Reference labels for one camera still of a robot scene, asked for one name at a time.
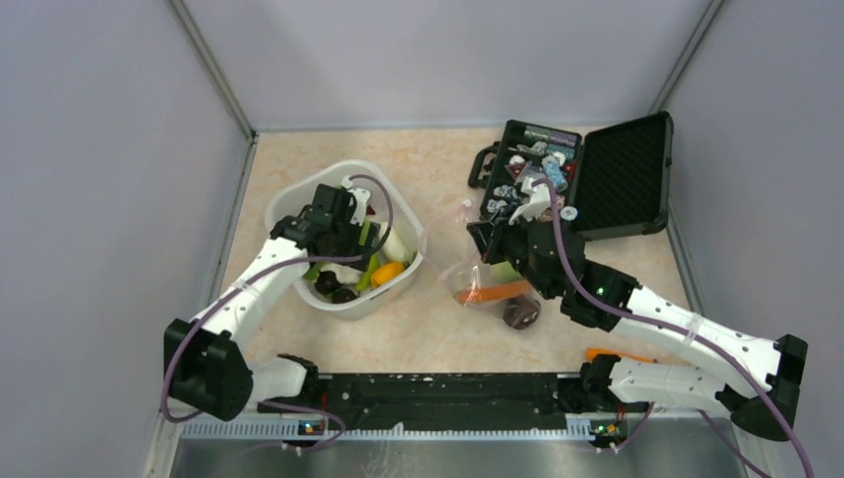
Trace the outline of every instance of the white plastic bowl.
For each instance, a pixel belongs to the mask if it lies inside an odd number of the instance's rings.
[[[419,219],[413,215],[413,211],[410,210],[407,202],[401,197],[384,171],[371,162],[361,159],[348,159],[338,162],[332,167],[276,194],[264,214],[264,225],[267,227],[267,232],[269,233],[273,226],[285,216],[298,215],[302,211],[303,205],[311,203],[318,184],[339,185],[344,177],[359,173],[374,176],[384,184],[393,203],[393,231],[401,237],[402,242],[408,248],[419,251],[419,235],[422,234],[422,224]],[[369,204],[378,212],[378,217],[383,217],[386,220],[387,203],[381,190],[375,184],[364,179],[356,179],[354,183],[372,191]],[[410,287],[421,264],[422,254],[417,252],[410,266],[395,279],[345,304],[332,304],[314,289],[314,284],[305,279],[296,281],[294,287],[302,299],[311,307],[331,312],[345,321],[356,321],[376,311]]]

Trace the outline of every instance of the cable tie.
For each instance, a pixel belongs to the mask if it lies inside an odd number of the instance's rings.
[[[692,342],[695,341],[695,337],[698,336],[698,331],[701,329],[701,324],[703,322],[703,316],[701,316],[697,312],[692,312],[692,318],[687,324],[687,329],[689,330],[689,333],[686,334],[686,337],[683,339],[683,347],[688,347]]]
[[[261,297],[261,291],[259,291],[257,287],[244,280],[235,281],[234,284],[232,284],[232,287],[240,289],[241,291],[254,297],[255,301],[258,303],[258,310],[261,312],[261,317],[265,317],[267,315],[267,305],[264,304],[264,298]]]

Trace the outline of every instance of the plastic bag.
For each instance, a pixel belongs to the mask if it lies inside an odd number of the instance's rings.
[[[540,302],[533,287],[508,263],[484,264],[466,225],[479,219],[471,200],[428,223],[419,238],[419,251],[438,272],[442,284],[464,307],[492,314],[514,329],[536,322]]]

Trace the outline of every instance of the white ruler strip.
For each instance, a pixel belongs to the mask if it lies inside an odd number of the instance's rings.
[[[565,429],[558,430],[478,430],[478,431],[416,431],[405,430],[402,423],[389,430],[349,430],[340,437],[347,441],[556,441],[584,440],[595,437],[591,434],[588,418],[568,418]],[[213,417],[200,416],[184,425],[182,439],[217,440],[321,440],[333,436],[336,431],[325,435],[299,435],[300,420],[277,417],[239,417],[232,421],[220,421]]]

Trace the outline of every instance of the black carrying case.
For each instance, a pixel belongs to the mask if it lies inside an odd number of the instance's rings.
[[[590,132],[586,137],[511,119],[497,148],[482,150],[475,159],[469,185],[486,186],[482,216],[489,216],[489,201],[499,201],[496,191],[514,185],[508,170],[511,156],[519,154],[531,162],[539,155],[514,151],[518,144],[532,145],[537,139],[526,131],[542,130],[551,142],[573,144],[573,160],[567,161],[563,175],[569,182],[563,192],[565,205],[577,209],[571,227],[584,239],[654,234],[668,224],[668,184],[674,123],[667,112],[633,119]],[[484,166],[485,156],[495,150],[495,159]],[[489,176],[482,178],[483,170]]]

